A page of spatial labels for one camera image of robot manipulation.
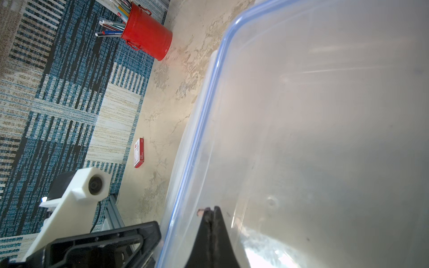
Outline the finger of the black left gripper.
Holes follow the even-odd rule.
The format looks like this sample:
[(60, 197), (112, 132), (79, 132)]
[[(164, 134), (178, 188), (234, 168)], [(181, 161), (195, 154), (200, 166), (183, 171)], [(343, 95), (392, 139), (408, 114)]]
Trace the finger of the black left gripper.
[(143, 268), (161, 240), (157, 221), (57, 239), (25, 261), (26, 268)]

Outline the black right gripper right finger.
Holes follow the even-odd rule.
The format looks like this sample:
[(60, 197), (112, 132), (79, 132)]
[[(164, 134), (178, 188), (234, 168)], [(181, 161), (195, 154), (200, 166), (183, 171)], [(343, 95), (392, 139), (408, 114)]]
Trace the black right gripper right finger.
[(214, 268), (239, 268), (221, 208), (214, 207), (212, 221), (212, 264)]

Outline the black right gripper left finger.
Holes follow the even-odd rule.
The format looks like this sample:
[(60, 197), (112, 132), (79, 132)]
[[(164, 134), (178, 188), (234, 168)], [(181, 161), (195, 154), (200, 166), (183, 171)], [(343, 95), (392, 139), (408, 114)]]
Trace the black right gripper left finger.
[(199, 210), (199, 212), (202, 212), (201, 223), (185, 268), (212, 267), (213, 210), (210, 207), (207, 207), (202, 211)]

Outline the blue-rimmed clear lunch box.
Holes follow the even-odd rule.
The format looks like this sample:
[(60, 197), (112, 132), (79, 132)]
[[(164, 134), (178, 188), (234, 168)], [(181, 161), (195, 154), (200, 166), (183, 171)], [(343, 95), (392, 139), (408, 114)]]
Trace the blue-rimmed clear lunch box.
[(257, 4), (188, 126), (158, 267), (215, 206), (242, 267), (428, 267), (427, 1)]

